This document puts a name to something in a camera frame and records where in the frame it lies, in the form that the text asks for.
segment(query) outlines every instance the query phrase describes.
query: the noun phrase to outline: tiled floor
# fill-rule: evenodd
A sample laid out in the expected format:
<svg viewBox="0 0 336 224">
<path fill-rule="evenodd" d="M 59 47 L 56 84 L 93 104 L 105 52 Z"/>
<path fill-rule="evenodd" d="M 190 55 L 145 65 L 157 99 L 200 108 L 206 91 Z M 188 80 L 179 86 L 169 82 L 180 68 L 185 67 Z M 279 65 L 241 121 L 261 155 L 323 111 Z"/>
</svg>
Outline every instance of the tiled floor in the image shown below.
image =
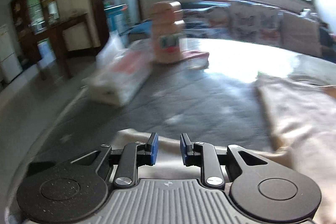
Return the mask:
<svg viewBox="0 0 336 224">
<path fill-rule="evenodd" d="M 69 59 L 74 77 L 63 77 L 56 62 L 46 66 L 42 80 L 36 66 L 0 92 L 0 223 L 6 192 L 28 149 L 84 85 L 94 70 L 94 57 Z"/>
</svg>

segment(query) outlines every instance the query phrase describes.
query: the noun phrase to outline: plastic tissue pack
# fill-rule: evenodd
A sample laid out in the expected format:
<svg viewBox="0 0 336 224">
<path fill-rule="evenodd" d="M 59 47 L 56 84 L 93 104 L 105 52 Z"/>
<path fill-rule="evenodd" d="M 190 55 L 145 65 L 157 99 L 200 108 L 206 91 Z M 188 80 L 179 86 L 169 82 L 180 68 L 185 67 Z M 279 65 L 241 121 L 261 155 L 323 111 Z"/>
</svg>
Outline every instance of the plastic tissue pack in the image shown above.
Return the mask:
<svg viewBox="0 0 336 224">
<path fill-rule="evenodd" d="M 87 80 L 93 101 L 127 105 L 152 72 L 147 51 L 124 48 L 120 37 L 111 33 L 97 55 L 97 69 Z"/>
</svg>

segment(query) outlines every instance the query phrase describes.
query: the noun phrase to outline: refrigerator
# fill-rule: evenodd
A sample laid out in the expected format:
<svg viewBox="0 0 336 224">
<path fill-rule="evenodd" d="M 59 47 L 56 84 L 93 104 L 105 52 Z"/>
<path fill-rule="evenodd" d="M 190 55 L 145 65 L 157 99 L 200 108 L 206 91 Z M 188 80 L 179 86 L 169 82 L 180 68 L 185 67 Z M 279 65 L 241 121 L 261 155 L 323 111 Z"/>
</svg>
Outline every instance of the refrigerator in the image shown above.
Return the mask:
<svg viewBox="0 0 336 224">
<path fill-rule="evenodd" d="M 6 83 L 10 83 L 22 72 L 6 25 L 0 27 L 0 69 L 0 77 L 2 75 Z"/>
</svg>

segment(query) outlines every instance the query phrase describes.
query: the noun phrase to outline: marble tabletop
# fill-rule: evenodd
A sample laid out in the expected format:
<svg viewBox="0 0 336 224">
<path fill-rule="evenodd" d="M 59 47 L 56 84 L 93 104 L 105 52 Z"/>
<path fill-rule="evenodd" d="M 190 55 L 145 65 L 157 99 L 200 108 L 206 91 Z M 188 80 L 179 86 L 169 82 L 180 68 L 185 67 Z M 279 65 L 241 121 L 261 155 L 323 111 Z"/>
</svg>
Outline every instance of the marble tabletop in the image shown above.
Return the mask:
<svg viewBox="0 0 336 224">
<path fill-rule="evenodd" d="M 35 161 L 67 160 L 112 142 L 125 128 L 174 139 L 187 132 L 191 141 L 272 151 L 254 87 L 258 72 L 336 84 L 336 64 L 319 58 L 231 40 L 192 38 L 187 44 L 210 53 L 208 68 L 156 64 L 130 104 L 119 109 L 92 102 L 83 93 L 49 132 Z"/>
</svg>

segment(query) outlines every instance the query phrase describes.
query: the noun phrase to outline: ribbed gray plate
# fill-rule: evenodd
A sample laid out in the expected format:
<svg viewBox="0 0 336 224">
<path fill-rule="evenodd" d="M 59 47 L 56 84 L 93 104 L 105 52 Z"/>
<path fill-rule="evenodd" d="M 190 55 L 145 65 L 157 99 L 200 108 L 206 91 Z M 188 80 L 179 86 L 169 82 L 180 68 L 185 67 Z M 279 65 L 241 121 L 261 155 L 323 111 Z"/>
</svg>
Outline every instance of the ribbed gray plate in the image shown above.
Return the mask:
<svg viewBox="0 0 336 224">
<path fill-rule="evenodd" d="M 249 224 L 220 190 L 196 179 L 141 179 L 136 187 L 116 190 L 104 208 L 82 224 Z"/>
</svg>

